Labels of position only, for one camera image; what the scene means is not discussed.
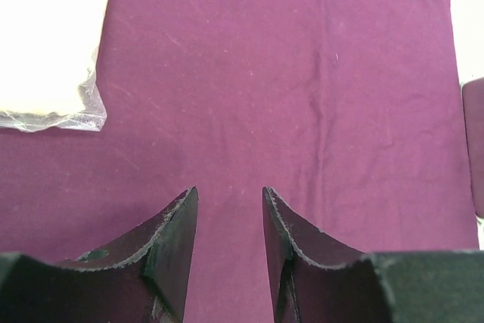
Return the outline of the white gauze packet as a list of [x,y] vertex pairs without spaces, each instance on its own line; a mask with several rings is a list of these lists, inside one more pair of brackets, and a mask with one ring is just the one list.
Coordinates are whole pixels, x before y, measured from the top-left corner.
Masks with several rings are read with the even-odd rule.
[[109,0],[1,0],[1,125],[100,131],[96,66]]

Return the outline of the purple cloth mat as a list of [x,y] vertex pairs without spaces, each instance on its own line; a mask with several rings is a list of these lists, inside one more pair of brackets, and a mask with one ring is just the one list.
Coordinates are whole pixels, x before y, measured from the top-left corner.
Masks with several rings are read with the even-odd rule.
[[101,132],[1,133],[1,249],[57,262],[183,190],[187,322],[272,321],[262,189],[361,251],[478,246],[450,0],[110,0]]

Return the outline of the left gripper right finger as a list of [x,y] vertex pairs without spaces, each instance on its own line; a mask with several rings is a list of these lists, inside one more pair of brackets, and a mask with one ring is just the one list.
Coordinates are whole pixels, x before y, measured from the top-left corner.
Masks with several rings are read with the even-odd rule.
[[276,322],[481,322],[480,250],[363,253],[262,191]]

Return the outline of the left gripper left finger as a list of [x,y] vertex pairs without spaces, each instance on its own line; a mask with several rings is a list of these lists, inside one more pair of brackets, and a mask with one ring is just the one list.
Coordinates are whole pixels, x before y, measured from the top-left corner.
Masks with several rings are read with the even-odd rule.
[[198,191],[78,259],[1,254],[3,322],[182,322]]

